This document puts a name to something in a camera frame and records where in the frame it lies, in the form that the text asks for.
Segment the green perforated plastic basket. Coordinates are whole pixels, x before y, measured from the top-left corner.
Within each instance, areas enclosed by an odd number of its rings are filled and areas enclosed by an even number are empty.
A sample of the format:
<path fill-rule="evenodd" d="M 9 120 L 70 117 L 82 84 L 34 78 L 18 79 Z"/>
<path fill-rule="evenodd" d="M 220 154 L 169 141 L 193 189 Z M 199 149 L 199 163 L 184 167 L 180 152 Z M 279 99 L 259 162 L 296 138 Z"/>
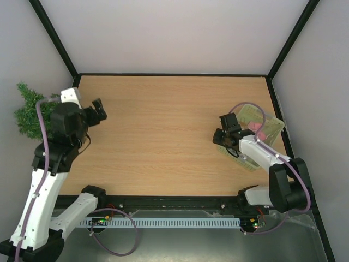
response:
<path fill-rule="evenodd" d="M 257 136 L 270 147 L 273 147 L 276 139 L 285 126 L 282 120 L 266 112 L 264 113 L 266 120 L 263 124 L 263 114 L 261 110 L 251 102 L 239 103 L 235 105 L 231 111 L 236 114 L 237 120 L 242 129 L 250 129 L 252 132 L 256 132 L 260 126 L 262 126 L 262 129 L 258 132 Z M 224 146 L 217 145 L 216 148 L 220 153 L 235 161 L 248 171 L 260 169 L 260 166 L 250 157 Z"/>

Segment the small green christmas tree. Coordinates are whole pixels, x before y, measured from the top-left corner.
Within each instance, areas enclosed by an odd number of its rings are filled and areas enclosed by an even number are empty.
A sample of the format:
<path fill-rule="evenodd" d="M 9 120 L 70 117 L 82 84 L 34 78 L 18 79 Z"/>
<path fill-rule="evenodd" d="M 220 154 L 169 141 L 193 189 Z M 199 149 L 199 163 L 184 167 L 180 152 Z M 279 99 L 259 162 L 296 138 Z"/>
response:
<path fill-rule="evenodd" d="M 38 101 L 44 99 L 44 96 L 36 90 L 29 88 L 25 82 L 19 82 L 17 89 L 24 99 L 24 105 L 14 112 L 19 133 L 30 139 L 42 141 L 43 136 L 36 105 Z M 57 101 L 52 101 L 44 102 L 40 106 L 48 139 L 51 139 L 53 136 L 50 115 L 57 105 Z"/>

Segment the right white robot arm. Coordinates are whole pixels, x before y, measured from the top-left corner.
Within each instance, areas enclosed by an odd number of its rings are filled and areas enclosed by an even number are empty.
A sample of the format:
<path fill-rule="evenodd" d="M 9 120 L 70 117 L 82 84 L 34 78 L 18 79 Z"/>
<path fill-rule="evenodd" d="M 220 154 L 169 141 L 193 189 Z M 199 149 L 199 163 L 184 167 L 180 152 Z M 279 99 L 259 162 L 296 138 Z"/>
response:
<path fill-rule="evenodd" d="M 238 200 L 238 208 L 242 213 L 251 213 L 257 205 L 273 207 L 281 213 L 310 209 L 309 173 L 301 158 L 290 158 L 273 150 L 248 129 L 229 133 L 218 128 L 213 143 L 251 158 L 268 173 L 267 187 L 240 190 L 242 198 Z"/>

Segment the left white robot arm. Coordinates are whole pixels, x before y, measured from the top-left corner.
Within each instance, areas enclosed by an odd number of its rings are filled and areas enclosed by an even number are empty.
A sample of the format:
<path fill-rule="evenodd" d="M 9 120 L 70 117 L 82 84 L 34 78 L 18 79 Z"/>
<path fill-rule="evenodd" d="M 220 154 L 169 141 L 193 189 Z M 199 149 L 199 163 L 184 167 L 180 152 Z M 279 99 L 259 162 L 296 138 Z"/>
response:
<path fill-rule="evenodd" d="M 71 232 L 106 204 L 106 191 L 89 185 L 58 217 L 51 218 L 73 161 L 89 138 L 88 129 L 107 118 L 101 99 L 87 108 L 81 106 L 80 99 L 78 89 L 72 87 L 58 98 L 45 98 L 36 105 L 43 141 L 34 151 L 31 187 L 20 221 L 11 238 L 1 242 L 1 254 L 8 261 L 56 261 Z M 50 115 L 49 139 L 40 106 L 51 101 L 58 104 Z"/>

